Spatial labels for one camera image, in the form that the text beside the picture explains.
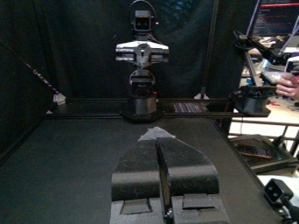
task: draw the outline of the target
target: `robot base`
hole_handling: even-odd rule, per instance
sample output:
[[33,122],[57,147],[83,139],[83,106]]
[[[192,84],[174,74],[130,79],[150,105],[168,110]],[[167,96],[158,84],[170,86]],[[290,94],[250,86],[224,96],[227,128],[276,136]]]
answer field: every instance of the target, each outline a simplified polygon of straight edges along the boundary
[[132,122],[154,122],[163,116],[163,111],[156,109],[155,95],[150,97],[131,95],[119,114]]

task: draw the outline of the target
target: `black surface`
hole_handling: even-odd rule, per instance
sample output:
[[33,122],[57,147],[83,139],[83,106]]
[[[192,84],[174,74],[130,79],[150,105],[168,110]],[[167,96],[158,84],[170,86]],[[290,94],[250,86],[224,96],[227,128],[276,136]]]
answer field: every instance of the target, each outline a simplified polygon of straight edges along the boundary
[[155,126],[215,164],[231,223],[280,223],[256,177],[206,119],[45,120],[0,170],[0,223],[108,223],[112,171]]

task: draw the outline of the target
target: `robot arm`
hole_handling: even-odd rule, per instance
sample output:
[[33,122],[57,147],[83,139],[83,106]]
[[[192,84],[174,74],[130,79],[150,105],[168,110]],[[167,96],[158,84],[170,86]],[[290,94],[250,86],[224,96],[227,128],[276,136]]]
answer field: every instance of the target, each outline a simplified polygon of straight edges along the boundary
[[292,82],[296,83],[296,81],[299,80],[299,53],[294,52],[294,53],[276,54],[274,53],[271,48],[263,46],[259,43],[258,38],[250,37],[242,34],[239,31],[235,31],[235,37],[236,37],[236,48],[244,51],[256,48],[263,58],[268,60],[268,62],[272,65],[284,66],[284,71],[295,76]]

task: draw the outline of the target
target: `black curtain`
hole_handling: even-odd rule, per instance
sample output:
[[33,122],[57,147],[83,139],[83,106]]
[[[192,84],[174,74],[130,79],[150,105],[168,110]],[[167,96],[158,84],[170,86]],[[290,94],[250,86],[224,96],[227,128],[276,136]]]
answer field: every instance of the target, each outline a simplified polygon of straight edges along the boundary
[[[68,98],[127,98],[132,64],[115,59],[116,45],[134,40],[134,0],[0,1],[1,43],[9,46]],[[215,35],[211,0],[148,0],[160,24],[154,36],[170,46],[170,62],[151,66],[160,98],[227,97],[239,87],[242,53],[232,31],[246,32],[255,1],[219,0]],[[0,153],[39,121],[52,91],[0,45]],[[204,66],[208,71],[203,82]]]
[[[70,98],[127,97],[132,64],[115,59],[116,45],[134,40],[128,19],[132,0],[35,0],[39,21],[53,58],[52,81]],[[151,66],[158,96],[194,97],[207,64],[214,1],[150,0],[160,24],[154,36],[170,46],[170,62]],[[135,5],[139,10],[146,5]],[[236,90],[243,59],[234,47],[234,29],[246,31],[255,1],[219,0],[212,39],[210,97]]]
[[33,2],[0,1],[0,157],[52,105],[52,91],[7,47],[48,79]]

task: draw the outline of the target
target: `monitor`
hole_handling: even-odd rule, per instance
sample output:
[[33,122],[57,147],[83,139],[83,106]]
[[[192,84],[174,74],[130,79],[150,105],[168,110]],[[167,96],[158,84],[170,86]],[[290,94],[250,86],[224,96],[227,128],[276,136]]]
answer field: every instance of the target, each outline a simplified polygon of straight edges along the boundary
[[299,0],[262,0],[251,35],[260,37],[290,36],[299,23],[298,17]]

